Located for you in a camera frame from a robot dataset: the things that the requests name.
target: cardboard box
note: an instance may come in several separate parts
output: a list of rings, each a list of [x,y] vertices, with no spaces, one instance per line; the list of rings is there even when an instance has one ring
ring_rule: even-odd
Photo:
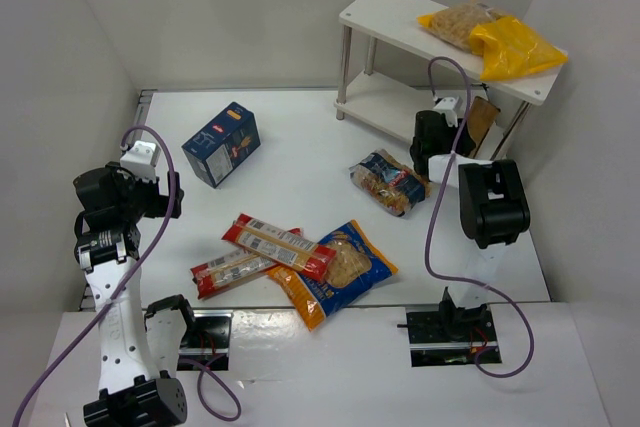
[[[216,188],[260,145],[253,113],[232,102],[182,146],[196,176]]]

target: white table surface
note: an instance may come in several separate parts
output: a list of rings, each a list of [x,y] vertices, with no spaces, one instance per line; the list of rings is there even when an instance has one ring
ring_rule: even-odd
[[[153,95],[146,124],[167,142],[185,197],[181,218],[169,223],[143,267],[143,305],[180,293],[195,308],[289,307],[280,286],[266,277],[211,299],[197,300],[189,269],[235,249],[220,238],[241,212],[285,229],[302,227],[312,240],[356,219],[399,273],[355,305],[434,304],[441,300],[445,284],[428,275],[423,260],[437,186],[431,197],[405,218],[393,217],[358,190],[348,169],[373,150],[385,148],[399,161],[412,162],[401,142],[355,120],[337,121],[335,95],[330,90]],[[262,145],[218,189],[212,189],[195,176],[181,146],[232,101],[255,113]],[[161,159],[158,173],[164,192],[165,172],[166,163]],[[159,225],[159,219],[140,222],[141,249]],[[458,192],[448,189],[438,217],[432,264],[442,273],[462,273],[474,246],[460,227]],[[505,255],[495,285],[516,301],[549,300],[529,233],[521,235]]]
[[[398,307],[348,309],[309,333],[297,314],[236,311],[230,370],[221,377],[243,414],[233,425],[265,427],[604,427],[609,425],[566,304],[525,304],[536,335],[529,368],[512,379],[489,379],[474,366],[412,368]],[[92,313],[65,314],[51,358]],[[524,359],[527,336],[515,311],[494,305],[505,372]],[[80,427],[82,406],[95,400],[100,373],[98,333],[91,332],[42,387],[31,427]],[[222,425],[200,405],[194,372],[178,374],[187,394],[187,427]],[[224,413],[233,404],[213,382],[205,395]]]

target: pasta bag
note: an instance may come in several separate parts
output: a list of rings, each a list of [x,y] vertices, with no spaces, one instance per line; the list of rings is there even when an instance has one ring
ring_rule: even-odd
[[[349,173],[354,185],[396,217],[405,215],[429,195],[429,182],[384,149],[369,154]]]
[[[309,330],[346,307],[398,269],[376,249],[352,220],[325,236],[321,245],[336,251],[324,281],[278,266],[267,275],[283,288]]]
[[[334,250],[246,214],[240,214],[222,239],[318,281],[336,255]]]
[[[459,49],[471,52],[469,35],[479,24],[493,22],[506,15],[477,0],[455,5],[433,14],[418,17],[418,22],[427,32]]]

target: snack bag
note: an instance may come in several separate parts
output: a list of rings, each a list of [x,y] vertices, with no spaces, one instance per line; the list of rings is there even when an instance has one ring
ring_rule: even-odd
[[[351,182],[387,212],[401,217],[429,195],[429,182],[384,149],[376,150],[349,169]]]
[[[267,271],[282,286],[309,330],[398,271],[371,245],[355,220],[331,232],[320,244],[337,252],[324,282],[281,266]]]
[[[336,255],[335,250],[246,214],[240,214],[222,238],[318,281]]]
[[[469,35],[479,24],[493,22],[506,15],[477,0],[454,5],[433,14],[418,17],[418,22],[439,39],[471,52]]]
[[[289,232],[300,235],[302,230],[293,229]],[[193,281],[198,286],[198,299],[204,299],[226,290],[230,284],[276,265],[278,263],[271,259],[238,249],[211,262],[193,267],[191,272]]]

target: yellow bag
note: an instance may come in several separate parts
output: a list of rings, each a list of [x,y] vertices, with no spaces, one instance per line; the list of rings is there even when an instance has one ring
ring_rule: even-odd
[[[569,58],[536,31],[507,15],[479,24],[469,35],[471,52],[484,58],[480,80],[508,80],[537,74]]]

